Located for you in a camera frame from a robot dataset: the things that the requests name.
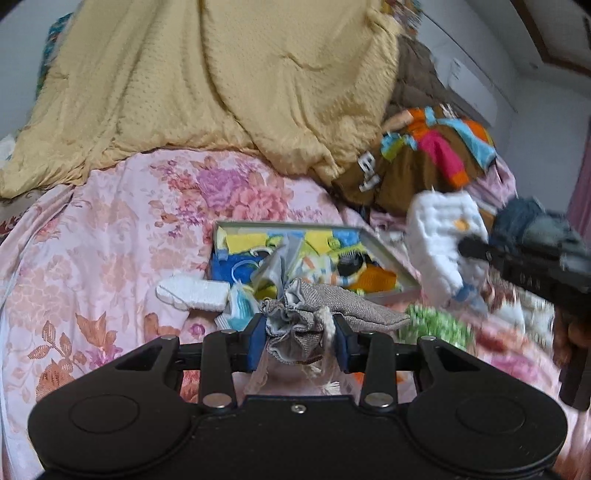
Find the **brown colourful jersey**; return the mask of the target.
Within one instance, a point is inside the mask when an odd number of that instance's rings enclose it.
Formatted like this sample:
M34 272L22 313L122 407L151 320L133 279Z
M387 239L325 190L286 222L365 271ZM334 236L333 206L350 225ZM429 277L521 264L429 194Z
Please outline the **brown colourful jersey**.
M332 181L332 194L360 212L404 216L415 195L459 191L496 157L487 129L450 104L410 108L385 122L370 149Z

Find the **blue white mask packet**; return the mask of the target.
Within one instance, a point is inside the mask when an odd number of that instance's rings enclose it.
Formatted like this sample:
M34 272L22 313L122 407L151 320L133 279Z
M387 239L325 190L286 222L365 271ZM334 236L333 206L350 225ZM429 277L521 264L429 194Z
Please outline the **blue white mask packet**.
M259 301L253 296L252 288L236 282L229 290L224 311L214 319L214 323L218 330L243 331L257 313Z

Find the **green white knitted item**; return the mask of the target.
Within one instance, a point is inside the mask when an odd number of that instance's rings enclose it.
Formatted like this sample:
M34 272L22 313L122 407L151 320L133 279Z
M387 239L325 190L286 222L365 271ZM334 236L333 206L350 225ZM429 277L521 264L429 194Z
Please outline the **green white knitted item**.
M405 313L410 322L399 330L398 338L407 344L416 344L424 336L433 336L468 351L474 337L471 327L448 312L421 304L411 304Z

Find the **grey face mask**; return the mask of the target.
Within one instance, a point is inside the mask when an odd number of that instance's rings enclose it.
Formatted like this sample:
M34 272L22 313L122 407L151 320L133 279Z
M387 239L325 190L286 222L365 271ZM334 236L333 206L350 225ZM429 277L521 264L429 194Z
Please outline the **grey face mask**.
M259 268L250 275L252 288L259 291L273 287L276 290L276 298L283 297L288 276L297 263L303 244L304 238L300 236L293 234L283 236L273 253L267 256L259 264Z

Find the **white folded cloth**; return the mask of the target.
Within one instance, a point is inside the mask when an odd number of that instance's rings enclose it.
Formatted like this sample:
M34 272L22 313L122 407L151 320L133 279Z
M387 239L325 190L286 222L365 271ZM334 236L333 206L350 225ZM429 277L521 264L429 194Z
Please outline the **white folded cloth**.
M221 312L228 302L229 291L228 282L205 280L194 275L171 276L155 287L155 295L160 301L180 311Z

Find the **striped pastel sock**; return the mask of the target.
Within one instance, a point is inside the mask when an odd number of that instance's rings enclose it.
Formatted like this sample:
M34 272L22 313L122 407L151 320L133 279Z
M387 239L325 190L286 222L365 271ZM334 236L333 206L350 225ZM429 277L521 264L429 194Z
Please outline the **striped pastel sock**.
M304 256L297 265L294 275L310 284L327 284L339 287L351 287L367 270L363 258L335 259L331 256Z

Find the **white quilted baby cloth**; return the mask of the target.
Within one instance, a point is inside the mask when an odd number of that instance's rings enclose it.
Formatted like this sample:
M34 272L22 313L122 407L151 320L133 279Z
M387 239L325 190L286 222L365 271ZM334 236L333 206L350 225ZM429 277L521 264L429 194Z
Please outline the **white quilted baby cloth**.
M445 307L480 294L488 265L459 252L459 243L472 236L488 240L478 205L467 192L431 190L414 196L407 212L405 242L429 304Z

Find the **orange silicone band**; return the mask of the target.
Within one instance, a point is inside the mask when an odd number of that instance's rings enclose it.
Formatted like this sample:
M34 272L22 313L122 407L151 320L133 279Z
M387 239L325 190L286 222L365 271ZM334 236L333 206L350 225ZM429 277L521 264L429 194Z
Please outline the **orange silicone band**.
M396 289L398 275L376 265L369 265L348 289L363 291L365 294L381 293Z

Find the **white air conditioner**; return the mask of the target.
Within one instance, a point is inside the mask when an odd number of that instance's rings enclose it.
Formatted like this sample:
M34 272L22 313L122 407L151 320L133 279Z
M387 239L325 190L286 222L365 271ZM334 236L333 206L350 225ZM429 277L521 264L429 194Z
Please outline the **white air conditioner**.
M438 77L450 92L453 102L467 114L474 115L487 127L497 121L497 101L487 86L460 60L437 57Z

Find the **grey drawstring pouch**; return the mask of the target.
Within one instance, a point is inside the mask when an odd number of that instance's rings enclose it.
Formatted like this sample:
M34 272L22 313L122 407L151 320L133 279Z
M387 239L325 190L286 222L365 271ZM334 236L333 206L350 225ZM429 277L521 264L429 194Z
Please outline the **grey drawstring pouch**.
M408 315L370 302L341 287L288 284L283 297L260 303L266 317L266 351L283 364L311 363L335 342L335 317L342 316L355 332L390 336L410 322Z

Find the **ornate patterned cloth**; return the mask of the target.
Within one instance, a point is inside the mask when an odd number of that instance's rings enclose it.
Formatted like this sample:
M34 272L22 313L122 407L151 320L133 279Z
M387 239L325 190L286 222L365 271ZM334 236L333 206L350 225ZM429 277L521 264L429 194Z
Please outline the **ornate patterned cloth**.
M481 290L487 312L538 340L552 336L554 305L491 271Z

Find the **yellow quilted blanket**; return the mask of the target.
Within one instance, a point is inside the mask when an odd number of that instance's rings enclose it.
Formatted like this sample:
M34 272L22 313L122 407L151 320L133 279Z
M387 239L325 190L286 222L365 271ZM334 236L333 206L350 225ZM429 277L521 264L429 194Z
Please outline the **yellow quilted blanket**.
M159 148L256 152L332 182L380 131L402 35L378 1L85 1L1 194Z

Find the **brown quilted blanket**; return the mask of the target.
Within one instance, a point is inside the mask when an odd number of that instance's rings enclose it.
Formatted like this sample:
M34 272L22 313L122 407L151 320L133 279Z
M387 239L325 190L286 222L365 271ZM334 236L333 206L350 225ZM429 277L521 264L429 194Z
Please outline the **brown quilted blanket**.
M399 38L399 63L394 90L386 106L383 120L410 108L444 105L454 114L467 113L452 101L451 92L440 81L431 50L407 35Z

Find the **pink curtain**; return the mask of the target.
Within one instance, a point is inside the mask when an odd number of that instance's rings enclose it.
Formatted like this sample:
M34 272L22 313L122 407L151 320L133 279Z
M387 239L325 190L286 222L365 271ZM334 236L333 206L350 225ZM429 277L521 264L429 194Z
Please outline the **pink curtain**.
M587 139L578 179L567 211L569 222L583 237L590 235L590 154L590 139Z

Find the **blue jeans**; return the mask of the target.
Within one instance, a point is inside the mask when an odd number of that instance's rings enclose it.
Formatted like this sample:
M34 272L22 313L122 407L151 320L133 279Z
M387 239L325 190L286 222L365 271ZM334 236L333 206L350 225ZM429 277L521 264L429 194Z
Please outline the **blue jeans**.
M535 198L512 198L497 212L489 243L511 253L545 258L590 260L590 250L567 218L545 209Z

